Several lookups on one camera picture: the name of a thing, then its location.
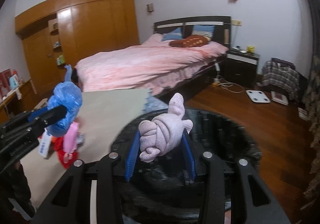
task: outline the bed frame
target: bed frame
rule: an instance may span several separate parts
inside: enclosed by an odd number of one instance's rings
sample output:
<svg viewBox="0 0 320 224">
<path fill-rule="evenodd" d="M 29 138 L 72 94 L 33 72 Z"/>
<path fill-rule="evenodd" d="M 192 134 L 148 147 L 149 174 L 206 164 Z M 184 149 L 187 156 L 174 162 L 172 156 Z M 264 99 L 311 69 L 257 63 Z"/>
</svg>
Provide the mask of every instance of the bed frame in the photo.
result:
<svg viewBox="0 0 320 224">
<path fill-rule="evenodd" d="M 196 16 L 159 21 L 154 23 L 154 33 L 169 33 L 178 27 L 182 27 L 182 36 L 183 38 L 186 38 L 191 35 L 194 25 L 215 25 L 212 41 L 230 48 L 230 16 Z M 221 75 L 223 75 L 225 59 L 225 55 L 217 58 L 217 62 L 221 69 Z M 169 103 L 173 95 L 179 92 L 183 95 L 185 101 L 189 100 L 213 82 L 213 79 L 217 75 L 214 63 L 215 62 L 211 62 L 192 78 L 178 83 L 174 88 L 165 89 L 160 94 L 156 95 L 156 97 L 166 103 Z"/>
</svg>

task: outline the blue pillow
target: blue pillow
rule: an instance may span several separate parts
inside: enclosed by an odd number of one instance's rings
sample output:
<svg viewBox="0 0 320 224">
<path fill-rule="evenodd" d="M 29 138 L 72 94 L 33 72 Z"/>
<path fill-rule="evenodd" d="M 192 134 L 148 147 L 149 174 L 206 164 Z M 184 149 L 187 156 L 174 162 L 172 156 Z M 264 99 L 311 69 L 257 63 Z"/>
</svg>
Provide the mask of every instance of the blue pillow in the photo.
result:
<svg viewBox="0 0 320 224">
<path fill-rule="evenodd" d="M 165 33 L 162 37 L 161 41 L 167 41 L 167 40 L 182 40 L 182 30 L 181 27 L 175 29 L 172 32 Z"/>
<path fill-rule="evenodd" d="M 201 35 L 211 41 L 214 33 L 215 25 L 194 25 L 192 29 L 192 35 Z"/>
</svg>

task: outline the pink knotted cloth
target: pink knotted cloth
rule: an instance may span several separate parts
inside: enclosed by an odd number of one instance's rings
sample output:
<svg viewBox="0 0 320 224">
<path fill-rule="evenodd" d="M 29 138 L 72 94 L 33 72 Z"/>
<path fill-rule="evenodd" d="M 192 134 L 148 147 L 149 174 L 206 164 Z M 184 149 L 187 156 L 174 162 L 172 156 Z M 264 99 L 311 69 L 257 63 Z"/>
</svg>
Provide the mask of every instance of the pink knotted cloth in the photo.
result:
<svg viewBox="0 0 320 224">
<path fill-rule="evenodd" d="M 193 127 L 191 120 L 182 120 L 185 109 L 183 97 L 176 93 L 169 102 L 168 113 L 156 116 L 152 121 L 143 120 L 139 124 L 140 159 L 150 163 L 157 156 L 165 155 L 180 144 L 183 130 L 189 133 Z"/>
</svg>

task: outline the yellow object on nightstand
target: yellow object on nightstand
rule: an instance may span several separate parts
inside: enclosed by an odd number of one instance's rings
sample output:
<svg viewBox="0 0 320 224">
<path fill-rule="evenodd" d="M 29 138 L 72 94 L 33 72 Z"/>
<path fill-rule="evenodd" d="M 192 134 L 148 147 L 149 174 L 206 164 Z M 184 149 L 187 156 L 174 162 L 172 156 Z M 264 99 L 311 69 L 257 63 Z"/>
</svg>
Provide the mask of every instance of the yellow object on nightstand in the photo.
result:
<svg viewBox="0 0 320 224">
<path fill-rule="evenodd" d="M 247 46 L 248 53 L 254 53 L 255 47 L 254 46 Z"/>
</svg>

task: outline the patterned curtain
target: patterned curtain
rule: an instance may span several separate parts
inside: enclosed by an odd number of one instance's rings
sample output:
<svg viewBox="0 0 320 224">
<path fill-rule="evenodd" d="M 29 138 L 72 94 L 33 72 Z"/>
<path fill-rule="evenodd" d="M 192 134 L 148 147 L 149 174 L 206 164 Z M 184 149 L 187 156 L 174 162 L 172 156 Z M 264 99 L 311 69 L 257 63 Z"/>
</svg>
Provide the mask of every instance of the patterned curtain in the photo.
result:
<svg viewBox="0 0 320 224">
<path fill-rule="evenodd" d="M 316 158 L 311 164 L 310 173 L 316 173 L 316 177 L 309 183 L 304 195 L 308 199 L 314 199 L 320 194 L 320 6 L 317 0 L 309 0 L 309 4 L 313 21 L 313 59 L 303 102 L 312 122 L 310 131 L 314 134 L 314 140 L 311 147 L 316 149 Z"/>
</svg>

